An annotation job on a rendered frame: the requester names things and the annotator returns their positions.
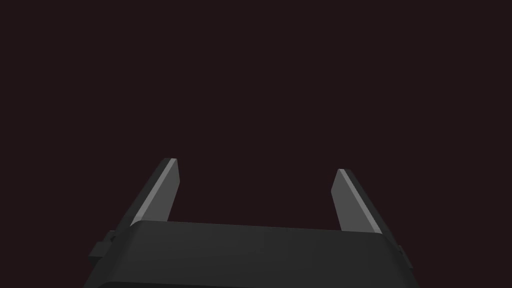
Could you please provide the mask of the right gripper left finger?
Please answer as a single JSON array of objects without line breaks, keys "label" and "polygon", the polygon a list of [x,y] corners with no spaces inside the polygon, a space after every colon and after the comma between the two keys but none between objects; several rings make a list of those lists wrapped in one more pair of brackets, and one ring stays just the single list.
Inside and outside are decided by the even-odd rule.
[{"label": "right gripper left finger", "polygon": [[179,185],[178,160],[163,159],[124,214],[118,229],[123,231],[139,221],[166,222]]}]

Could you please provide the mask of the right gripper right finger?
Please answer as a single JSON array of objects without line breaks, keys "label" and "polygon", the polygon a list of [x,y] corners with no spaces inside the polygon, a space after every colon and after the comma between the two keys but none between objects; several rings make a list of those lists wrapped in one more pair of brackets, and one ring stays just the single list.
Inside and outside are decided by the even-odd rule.
[{"label": "right gripper right finger", "polygon": [[338,169],[331,187],[337,219],[342,231],[378,233],[394,237],[350,169]]}]

